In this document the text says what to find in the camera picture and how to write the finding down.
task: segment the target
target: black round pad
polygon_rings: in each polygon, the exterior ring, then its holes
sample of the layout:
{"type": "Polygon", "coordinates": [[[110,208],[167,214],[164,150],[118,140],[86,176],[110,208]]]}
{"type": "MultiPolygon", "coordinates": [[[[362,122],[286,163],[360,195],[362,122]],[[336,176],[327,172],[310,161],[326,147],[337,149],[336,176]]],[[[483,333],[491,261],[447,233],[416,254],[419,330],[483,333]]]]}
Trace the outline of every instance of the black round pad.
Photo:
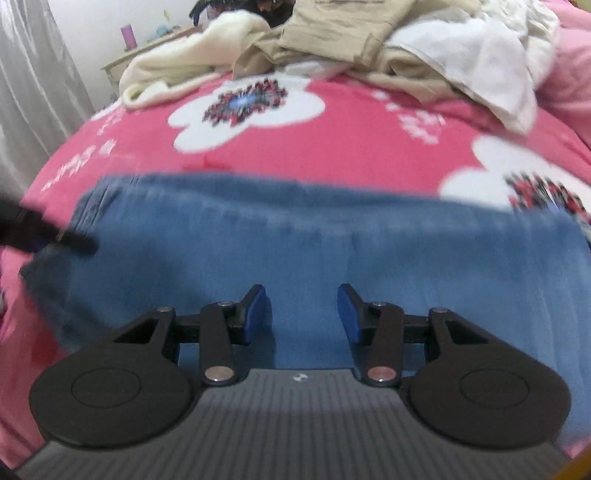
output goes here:
{"type": "Polygon", "coordinates": [[[490,353],[465,345],[420,369],[409,390],[420,419],[480,448],[519,449],[553,440],[570,411],[567,385],[515,349],[490,353]]]}
{"type": "Polygon", "coordinates": [[[49,368],[30,406],[48,437],[78,447],[144,442],[187,411],[191,387],[174,363],[145,345],[103,343],[49,368]]]}

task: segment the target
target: pink pillow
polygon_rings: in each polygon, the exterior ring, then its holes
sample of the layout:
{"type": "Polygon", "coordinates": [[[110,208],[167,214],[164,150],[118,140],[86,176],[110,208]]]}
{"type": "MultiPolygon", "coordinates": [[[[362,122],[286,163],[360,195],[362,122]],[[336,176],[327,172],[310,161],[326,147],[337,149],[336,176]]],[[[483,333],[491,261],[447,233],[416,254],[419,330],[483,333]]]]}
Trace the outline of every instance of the pink pillow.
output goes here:
{"type": "Polygon", "coordinates": [[[562,28],[556,62],[538,91],[538,102],[591,148],[591,14],[568,3],[549,3],[548,7],[562,28]]]}

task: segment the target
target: wooden nightstand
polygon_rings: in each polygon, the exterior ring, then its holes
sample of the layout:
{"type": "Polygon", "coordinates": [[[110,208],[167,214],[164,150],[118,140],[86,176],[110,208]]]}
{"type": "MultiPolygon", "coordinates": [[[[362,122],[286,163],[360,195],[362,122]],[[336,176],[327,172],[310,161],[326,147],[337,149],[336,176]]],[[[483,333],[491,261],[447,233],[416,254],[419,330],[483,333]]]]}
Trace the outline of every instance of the wooden nightstand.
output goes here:
{"type": "Polygon", "coordinates": [[[134,58],[136,58],[141,53],[145,53],[147,51],[152,50],[153,48],[158,47],[159,45],[162,45],[163,43],[167,43],[169,41],[173,41],[181,37],[188,37],[189,35],[192,35],[198,31],[200,31],[199,27],[189,27],[177,30],[176,32],[171,33],[170,35],[166,35],[165,37],[159,38],[158,40],[148,43],[143,47],[138,47],[133,50],[129,50],[128,52],[125,52],[124,55],[120,56],[117,60],[114,60],[108,65],[105,65],[102,68],[102,70],[104,70],[107,74],[107,77],[109,78],[111,86],[113,87],[113,90],[116,92],[117,97],[119,96],[119,81],[121,80],[121,76],[123,75],[123,72],[129,66],[129,64],[134,58]]]}

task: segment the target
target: purple bottle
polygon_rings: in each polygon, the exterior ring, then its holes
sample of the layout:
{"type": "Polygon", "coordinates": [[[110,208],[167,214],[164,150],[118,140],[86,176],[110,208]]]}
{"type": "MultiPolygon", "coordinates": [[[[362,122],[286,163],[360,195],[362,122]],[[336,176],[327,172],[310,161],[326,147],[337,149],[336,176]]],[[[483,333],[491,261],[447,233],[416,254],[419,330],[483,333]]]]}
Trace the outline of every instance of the purple bottle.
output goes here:
{"type": "Polygon", "coordinates": [[[125,40],[125,46],[128,50],[133,50],[134,48],[138,48],[138,43],[135,39],[134,31],[131,28],[131,25],[126,25],[121,27],[121,33],[123,34],[123,39],[125,40]]]}

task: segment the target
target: logo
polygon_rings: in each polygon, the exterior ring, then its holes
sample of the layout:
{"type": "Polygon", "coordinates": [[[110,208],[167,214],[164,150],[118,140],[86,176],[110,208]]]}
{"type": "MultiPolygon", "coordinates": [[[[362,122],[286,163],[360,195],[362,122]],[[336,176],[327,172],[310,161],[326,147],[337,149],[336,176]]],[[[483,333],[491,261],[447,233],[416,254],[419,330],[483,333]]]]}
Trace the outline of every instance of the logo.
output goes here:
{"type": "Polygon", "coordinates": [[[308,375],[306,375],[306,374],[297,374],[297,375],[294,375],[292,377],[292,379],[298,383],[304,383],[304,382],[307,382],[310,379],[310,377],[308,377],[308,375]]]}

